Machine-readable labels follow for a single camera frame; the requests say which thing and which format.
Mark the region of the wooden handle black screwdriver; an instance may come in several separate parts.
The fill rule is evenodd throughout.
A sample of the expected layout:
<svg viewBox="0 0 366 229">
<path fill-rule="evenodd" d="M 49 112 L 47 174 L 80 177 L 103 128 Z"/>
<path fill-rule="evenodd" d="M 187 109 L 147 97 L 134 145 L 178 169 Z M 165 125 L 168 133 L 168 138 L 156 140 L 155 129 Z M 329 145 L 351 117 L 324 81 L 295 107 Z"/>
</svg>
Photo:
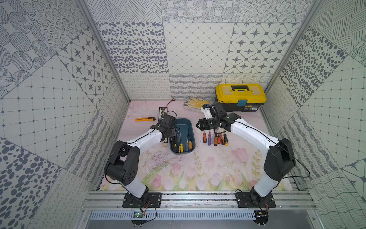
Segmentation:
<svg viewBox="0 0 366 229">
<path fill-rule="evenodd" d="M 217 136 L 217 129 L 214 129 L 214 141 L 213 141 L 214 146 L 218 145 L 218 136 Z"/>
</svg>

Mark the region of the red handle small screwdriver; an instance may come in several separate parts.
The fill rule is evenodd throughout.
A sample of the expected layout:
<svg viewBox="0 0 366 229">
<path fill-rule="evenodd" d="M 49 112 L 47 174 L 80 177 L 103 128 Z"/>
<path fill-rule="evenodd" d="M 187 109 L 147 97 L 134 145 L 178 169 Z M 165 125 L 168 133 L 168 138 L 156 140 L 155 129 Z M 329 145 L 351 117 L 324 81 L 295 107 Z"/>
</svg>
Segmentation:
<svg viewBox="0 0 366 229">
<path fill-rule="evenodd" d="M 224 140 L 224 136 L 223 134 L 225 133 L 225 131 L 220 131 L 218 130 L 218 143 L 221 144 L 221 145 L 225 145 L 225 140 Z"/>
</svg>

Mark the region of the teal plastic storage box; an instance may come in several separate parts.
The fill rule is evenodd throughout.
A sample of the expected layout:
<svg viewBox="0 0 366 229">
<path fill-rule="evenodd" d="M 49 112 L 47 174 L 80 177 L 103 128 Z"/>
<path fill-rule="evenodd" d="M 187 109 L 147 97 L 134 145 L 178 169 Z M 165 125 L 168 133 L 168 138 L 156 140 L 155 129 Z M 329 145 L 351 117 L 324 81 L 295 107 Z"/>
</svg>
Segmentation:
<svg viewBox="0 0 366 229">
<path fill-rule="evenodd" d="M 183 140 L 183 146 L 184 146 L 184 152 L 179 153 L 179 134 L 182 134 L 182 140 Z M 187 148 L 187 135 L 190 134 L 191 141 L 193 143 L 193 149 L 191 151 L 188 151 Z M 179 118 L 177 119 L 176 124 L 176 137 L 172 137 L 169 139 L 170 143 L 170 150 L 173 154 L 176 155 L 182 155 L 182 154 L 188 154 L 192 153 L 195 150 L 195 139 L 194 139 L 194 132 L 193 132 L 193 126 L 190 120 L 186 118 Z"/>
</svg>

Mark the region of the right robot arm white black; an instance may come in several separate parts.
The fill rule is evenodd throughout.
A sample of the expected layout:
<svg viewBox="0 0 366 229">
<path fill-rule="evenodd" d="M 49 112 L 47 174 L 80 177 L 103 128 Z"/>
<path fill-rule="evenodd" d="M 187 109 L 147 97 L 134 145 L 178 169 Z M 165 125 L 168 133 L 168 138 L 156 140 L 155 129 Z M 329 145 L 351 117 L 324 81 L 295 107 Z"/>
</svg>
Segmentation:
<svg viewBox="0 0 366 229">
<path fill-rule="evenodd" d="M 250 142 L 266 157 L 264 174 L 251 188 L 252 200 L 261 201 L 277 187 L 280 181 L 296 166 L 292 143 L 278 139 L 256 129 L 236 113 L 227 113 L 222 104 L 204 104 L 200 110 L 205 115 L 196 124 L 200 130 L 221 128 Z"/>
</svg>

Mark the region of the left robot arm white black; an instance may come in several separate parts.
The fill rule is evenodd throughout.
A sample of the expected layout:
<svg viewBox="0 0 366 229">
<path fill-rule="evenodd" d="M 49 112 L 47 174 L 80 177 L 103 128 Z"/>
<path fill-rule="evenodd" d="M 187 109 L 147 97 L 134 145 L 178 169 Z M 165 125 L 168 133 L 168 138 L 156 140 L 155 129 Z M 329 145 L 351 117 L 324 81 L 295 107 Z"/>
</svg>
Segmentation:
<svg viewBox="0 0 366 229">
<path fill-rule="evenodd" d="M 111 150 L 104 167 L 108 182 L 119 184 L 139 201 L 148 198 L 148 187 L 137 177 L 140 154 L 158 143 L 167 143 L 168 138 L 175 136 L 177 118 L 166 114 L 162 121 L 133 140 L 117 141 Z"/>
</svg>

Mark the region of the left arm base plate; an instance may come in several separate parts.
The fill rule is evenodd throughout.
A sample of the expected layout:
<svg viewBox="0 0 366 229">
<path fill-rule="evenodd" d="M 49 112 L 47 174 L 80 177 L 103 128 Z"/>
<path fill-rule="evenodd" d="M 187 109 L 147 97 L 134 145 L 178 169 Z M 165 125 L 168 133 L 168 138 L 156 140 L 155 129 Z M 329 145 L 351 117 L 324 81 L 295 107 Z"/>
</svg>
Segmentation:
<svg viewBox="0 0 366 229">
<path fill-rule="evenodd" d="M 137 198 L 131 193 L 126 193 L 123 201 L 123 208 L 160 208 L 162 202 L 161 192 L 145 192 L 141 198 Z"/>
</svg>

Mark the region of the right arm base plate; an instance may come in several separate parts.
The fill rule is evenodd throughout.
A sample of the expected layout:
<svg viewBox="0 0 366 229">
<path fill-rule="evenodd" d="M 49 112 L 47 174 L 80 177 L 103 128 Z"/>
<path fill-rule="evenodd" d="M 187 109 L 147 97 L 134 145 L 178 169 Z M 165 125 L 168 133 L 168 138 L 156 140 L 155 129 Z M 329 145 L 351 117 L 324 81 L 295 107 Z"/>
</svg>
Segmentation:
<svg viewBox="0 0 366 229">
<path fill-rule="evenodd" d="M 276 203 L 272 193 L 261 197 L 251 192 L 235 192 L 235 199 L 239 208 L 275 208 Z"/>
</svg>

